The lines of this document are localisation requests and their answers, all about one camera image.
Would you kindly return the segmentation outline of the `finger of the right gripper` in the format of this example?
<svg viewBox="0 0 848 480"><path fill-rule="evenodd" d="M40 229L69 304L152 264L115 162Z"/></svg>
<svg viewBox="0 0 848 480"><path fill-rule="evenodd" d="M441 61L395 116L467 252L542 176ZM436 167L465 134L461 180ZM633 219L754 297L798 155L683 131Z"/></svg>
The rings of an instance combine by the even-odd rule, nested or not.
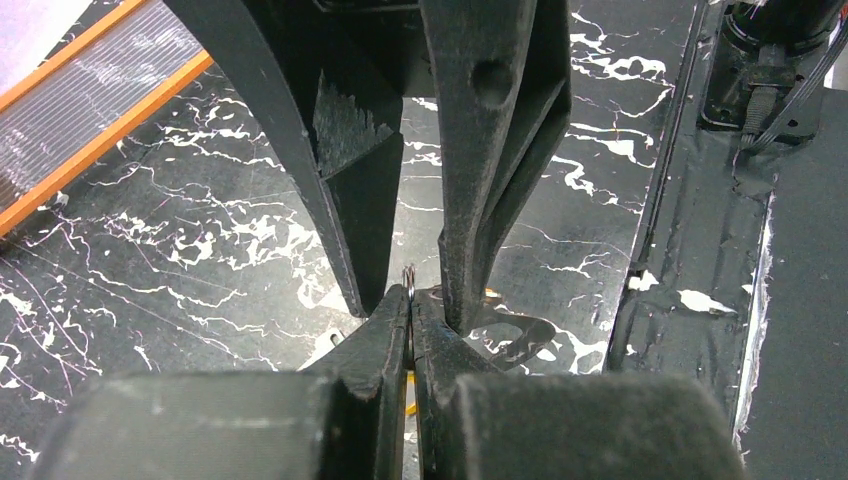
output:
<svg viewBox="0 0 848 480"><path fill-rule="evenodd" d="M172 1L292 177L350 313L388 277L414 1Z"/></svg>
<svg viewBox="0 0 848 480"><path fill-rule="evenodd" d="M445 317L480 319L495 256L569 123L564 1L421 5L442 154L439 237Z"/></svg>

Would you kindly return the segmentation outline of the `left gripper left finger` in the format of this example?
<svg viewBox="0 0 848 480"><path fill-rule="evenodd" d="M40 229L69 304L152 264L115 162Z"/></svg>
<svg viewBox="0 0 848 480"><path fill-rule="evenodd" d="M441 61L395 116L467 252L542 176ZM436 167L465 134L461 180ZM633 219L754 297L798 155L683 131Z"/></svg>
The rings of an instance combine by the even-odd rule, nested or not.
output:
<svg viewBox="0 0 848 480"><path fill-rule="evenodd" d="M131 374L89 383L32 479L397 479L410 298L299 371Z"/></svg>

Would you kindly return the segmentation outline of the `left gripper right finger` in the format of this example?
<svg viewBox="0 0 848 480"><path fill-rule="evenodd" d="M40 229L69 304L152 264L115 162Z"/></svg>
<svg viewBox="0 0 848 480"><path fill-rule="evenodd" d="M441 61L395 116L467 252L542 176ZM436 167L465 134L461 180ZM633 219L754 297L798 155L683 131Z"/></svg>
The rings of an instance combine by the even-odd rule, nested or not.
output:
<svg viewBox="0 0 848 480"><path fill-rule="evenodd" d="M510 375L418 292L410 303L425 479L744 479L720 406L689 378Z"/></svg>

